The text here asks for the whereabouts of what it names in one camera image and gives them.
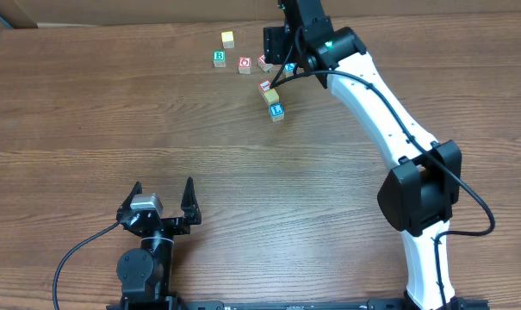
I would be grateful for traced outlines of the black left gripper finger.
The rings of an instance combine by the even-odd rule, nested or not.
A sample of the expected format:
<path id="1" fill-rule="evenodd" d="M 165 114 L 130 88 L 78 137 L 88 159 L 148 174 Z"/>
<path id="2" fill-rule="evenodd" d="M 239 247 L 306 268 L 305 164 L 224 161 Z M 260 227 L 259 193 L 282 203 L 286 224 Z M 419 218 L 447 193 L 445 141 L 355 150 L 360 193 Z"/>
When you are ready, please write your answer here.
<path id="1" fill-rule="evenodd" d="M 185 218 L 199 218 L 200 208 L 196 200 L 195 186 L 192 177 L 189 177 L 183 192 L 181 209 Z"/>
<path id="2" fill-rule="evenodd" d="M 142 185 L 141 182 L 136 182 L 133 186 L 132 190 L 130 191 L 130 194 L 127 196 L 127 198 L 123 201 L 121 206 L 119 207 L 119 211 L 123 212 L 125 210 L 128 210 L 130 208 L 131 202 L 134 199 L 136 195 L 140 195 L 142 193 Z"/>

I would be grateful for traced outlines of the red M wooden block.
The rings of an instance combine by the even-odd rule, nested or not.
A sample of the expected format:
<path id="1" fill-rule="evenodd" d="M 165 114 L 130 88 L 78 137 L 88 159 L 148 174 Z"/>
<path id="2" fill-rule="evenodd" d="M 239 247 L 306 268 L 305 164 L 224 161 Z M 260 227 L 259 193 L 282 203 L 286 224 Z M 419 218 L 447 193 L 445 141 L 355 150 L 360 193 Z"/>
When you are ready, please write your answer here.
<path id="1" fill-rule="evenodd" d="M 270 70 L 273 68 L 273 65 L 266 61 L 264 55 L 261 55 L 257 58 L 257 64 L 264 72 L 270 72 Z"/>

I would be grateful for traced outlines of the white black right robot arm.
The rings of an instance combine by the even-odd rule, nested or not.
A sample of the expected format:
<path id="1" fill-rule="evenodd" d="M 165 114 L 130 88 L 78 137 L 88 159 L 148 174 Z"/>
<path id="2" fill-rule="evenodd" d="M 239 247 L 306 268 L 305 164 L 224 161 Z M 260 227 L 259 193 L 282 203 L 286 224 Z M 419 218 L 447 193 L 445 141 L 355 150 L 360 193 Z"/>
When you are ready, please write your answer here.
<path id="1" fill-rule="evenodd" d="M 285 21 L 264 30 L 264 55 L 274 65 L 295 63 L 339 99 L 375 143 L 388 171 L 377 201 L 400 232 L 406 253 L 406 300 L 417 309 L 445 309 L 450 283 L 445 233 L 459 187 L 462 155 L 439 143 L 386 86 L 367 47 L 348 27 L 336 30 L 322 4 L 281 0 Z"/>

